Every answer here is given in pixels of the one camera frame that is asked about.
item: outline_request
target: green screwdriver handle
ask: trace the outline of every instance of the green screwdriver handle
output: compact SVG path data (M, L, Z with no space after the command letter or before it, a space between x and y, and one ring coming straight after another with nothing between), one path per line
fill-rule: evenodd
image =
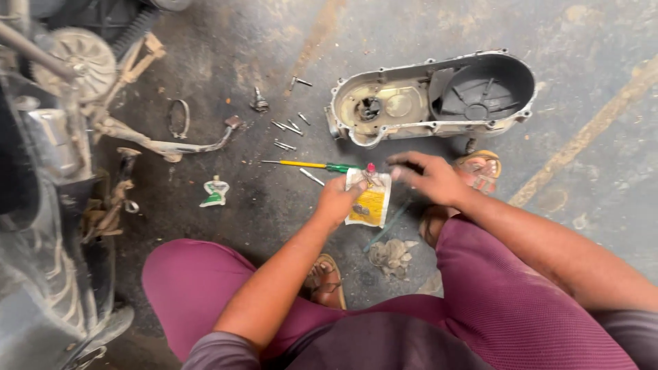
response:
M346 165L345 163L327 163L325 169L327 171L336 171L336 172L342 172L342 173L347 173L347 170L349 169L362 169L361 167L357 165Z

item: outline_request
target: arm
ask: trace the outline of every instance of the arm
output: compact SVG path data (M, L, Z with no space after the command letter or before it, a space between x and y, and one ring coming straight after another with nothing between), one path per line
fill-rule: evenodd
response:
M213 331L248 340L260 352L283 323L327 236L340 225L365 182L345 191L346 176L326 183L311 219L236 292Z
M610 251L553 221L468 187L441 157L417 152L394 155L418 174L396 167L391 175L437 204L454 207L505 244L519 259L591 310L658 312L658 288Z

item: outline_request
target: grey sleeve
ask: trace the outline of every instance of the grey sleeve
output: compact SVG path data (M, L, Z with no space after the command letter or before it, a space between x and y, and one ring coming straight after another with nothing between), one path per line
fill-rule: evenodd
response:
M260 370L258 354L241 336L212 332L199 339L181 370Z
M658 370L658 313L623 310L593 316L640 370Z

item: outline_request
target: hand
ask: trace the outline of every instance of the hand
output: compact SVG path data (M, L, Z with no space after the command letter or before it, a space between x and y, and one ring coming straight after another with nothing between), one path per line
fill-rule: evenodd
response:
M368 182L360 181L345 191L347 175L329 180L320 193L313 218L326 223L334 231L352 210L352 204L368 188Z
M436 204L457 207L457 204L468 196L470 188L441 157L408 151L392 155L386 161L397 165L391 170L393 180L404 181ZM409 165L419 167L422 174L410 169Z

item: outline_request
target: yellow packet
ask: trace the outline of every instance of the yellow packet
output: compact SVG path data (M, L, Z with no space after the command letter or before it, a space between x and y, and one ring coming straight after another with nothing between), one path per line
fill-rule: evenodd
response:
M345 190L361 180L368 181L368 189L352 205L352 210L345 218L345 225L362 224L383 228L386 223L388 201L391 198L391 175L375 172L374 168L372 171L349 169Z

